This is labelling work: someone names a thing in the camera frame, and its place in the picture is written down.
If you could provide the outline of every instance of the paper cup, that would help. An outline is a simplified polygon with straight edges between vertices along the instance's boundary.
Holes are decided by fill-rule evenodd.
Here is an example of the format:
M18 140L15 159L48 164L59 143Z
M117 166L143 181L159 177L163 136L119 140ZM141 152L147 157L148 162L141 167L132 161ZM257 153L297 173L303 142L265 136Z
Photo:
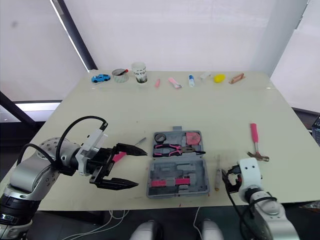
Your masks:
M116 81L117 83L125 83L126 81L128 81L129 77L128 74L124 72L125 69L119 68L116 70L112 71L112 77L114 79L114 81Z
M132 63L131 69L138 83L144 84L148 81L146 65L143 62Z

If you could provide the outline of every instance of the white cable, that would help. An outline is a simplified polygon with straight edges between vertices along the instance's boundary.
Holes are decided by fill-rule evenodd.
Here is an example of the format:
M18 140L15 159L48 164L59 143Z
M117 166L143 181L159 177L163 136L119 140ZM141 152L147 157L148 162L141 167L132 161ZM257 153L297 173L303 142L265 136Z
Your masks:
M115 217L115 216L113 216L113 213L114 213L114 211L113 210L109 210L109 214L112 216L112 218L114 218L114 219L122 219L122 217Z
M127 216L127 214L129 213L129 211L130 211L130 210L128 210L128 211L125 213L125 210L123 210L123 213L125 213L124 216L123 216L123 218L124 218L125 216ZM98 228L96 228L96 229L93 229L93 230L91 230L91 231L88 231L88 232L77 233L77 234L73 234L73 235L67 236L67 237L63 238L62 240L66 240L66 239L69 239L69 238L75 237L75 236L78 236L77 238L80 238L80 236L82 237L82 236L84 236L84 235L86 235L86 234L91 234L91 233L93 233L93 232L95 232L95 231L97 231L97 230L99 230L99 229L104 228L105 226L107 226L107 225L111 222L112 219L122 219L122 217L115 217L115 216L113 216L113 211L112 211L112 210L109 210L109 213L110 213L110 218L109 218L109 221L108 221L106 224L104 224L104 225L102 225L102 226L100 226L100 227L98 227Z
M112 215L110 215L110 219L109 219L109 221L108 221L106 224L104 224L104 225L102 225L102 226L100 226L100 227L98 227L98 228L95 228L95 229L93 229L93 230L91 230L91 231L87 231L87 232L83 232L83 233L73 234L73 235L67 236L67 237L65 237L65 238L63 238L63 239L61 239L61 240L66 240L66 239L71 238L71 237L74 237L74 236L79 236L79 235L83 235L83 234L92 233L92 232L94 232L94 231L96 231L96 230L102 229L102 228L104 228L105 226L107 226L107 225L111 222L111 220L112 220Z
M71 238L70 240L75 240L75 239L77 239L77 238L82 238L83 236L87 236L87 235L90 235L90 234L97 234L97 233L101 233L101 232L104 232L104 231L108 231L108 230L110 230L110 229L113 229L113 228L119 226L119 225L122 223L122 221L123 221L124 218L125 218L125 213L126 213L126 211L123 210L123 216L122 216L120 222L118 222L116 225L114 225L114 226L112 226L112 227L109 227L109 228L107 228L107 229L103 229L103 230L100 230L100 231L84 233L84 234L82 234L81 236L76 236L76 237L74 237L74 238Z
M198 207L198 209L197 209L197 211L196 211L196 213L195 213L194 221L193 221L193 227L198 231L199 236L200 236L200 239L203 240L203 239L202 239L202 234L201 234L199 228L196 227L196 220L197 220L197 216L198 216L199 210L200 210L200 207Z

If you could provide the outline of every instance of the pink pliers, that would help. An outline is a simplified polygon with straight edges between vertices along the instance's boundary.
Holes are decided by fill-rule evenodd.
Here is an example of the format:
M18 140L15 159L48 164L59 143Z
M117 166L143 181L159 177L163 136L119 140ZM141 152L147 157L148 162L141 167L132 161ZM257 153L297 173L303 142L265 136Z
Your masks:
M197 153L197 154L205 154L205 151L196 151L191 146L181 146L179 144L159 144L154 146L155 149L174 149L174 151L168 153L154 153L154 158L161 158L161 157L171 157L171 156L180 156L183 153Z

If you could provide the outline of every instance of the black cable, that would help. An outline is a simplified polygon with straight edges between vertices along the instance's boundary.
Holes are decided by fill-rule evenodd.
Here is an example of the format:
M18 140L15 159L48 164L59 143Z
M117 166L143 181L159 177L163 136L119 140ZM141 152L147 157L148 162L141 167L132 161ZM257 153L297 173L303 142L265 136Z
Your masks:
M230 195L230 192L229 192L229 189L227 186L225 186L225 190L226 190L226 194L228 195L231 203L232 203L232 206L234 207L236 213L238 214L240 220L242 219L242 214L240 213L240 210L238 209L237 205L235 204L235 201L233 200L233 198L231 197ZM249 229L249 231L253 234L253 236L257 239L257 240L263 240L261 237L259 237L256 232L253 230L253 228L243 219L242 221L244 223L244 225ZM243 233L242 231L242 228L240 228L240 233L241 233L241 236L242 238L245 240L245 234Z
M21 163L22 157L24 156L25 151L28 147L32 147L32 148L36 149L37 151L39 151L40 153L42 153L46 157L46 159L48 159L48 161L52 164L53 167L57 167L57 164L53 160L53 158L45 150L43 150L41 147L39 147L33 143L28 143L22 147L20 154L18 156L18 159L16 161L17 166Z
M243 231L242 229L242 223L245 223L245 215L246 213L257 203L261 202L261 201L265 201L265 200L272 200L272 201L277 201L277 198L273 197L273 196L265 196L256 200L253 200L252 202L250 202L250 204L245 208L245 210L243 211L243 213L240 216L240 222L239 222L239 228L240 228L240 232Z
M106 120L104 120L102 117L98 117L98 116L83 116L83 117L80 117L79 119L75 120L73 123L71 123L67 128L66 130L63 132L62 136L60 137L60 140L58 142L58 145L56 147L56 152L55 152L55 161L56 161L56 164L59 168L62 167L62 161L61 161L61 158L60 158L60 151L61 151L61 146L62 146L62 143L66 137L66 135L68 134L68 132L73 128L74 125L76 125L77 123L85 120L85 119L98 119L100 121L102 121L102 125L100 126L100 130L104 131L107 126L108 126L108 123Z

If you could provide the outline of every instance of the wall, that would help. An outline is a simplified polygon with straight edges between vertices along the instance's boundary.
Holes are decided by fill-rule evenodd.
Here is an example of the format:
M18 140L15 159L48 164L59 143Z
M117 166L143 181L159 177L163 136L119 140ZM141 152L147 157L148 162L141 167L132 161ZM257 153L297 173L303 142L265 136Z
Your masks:
M311 0L272 77L295 108L320 113L320 1Z
M66 0L99 69L245 71L275 0Z
M8 98L62 100L85 73L50 1L0 1L0 89Z

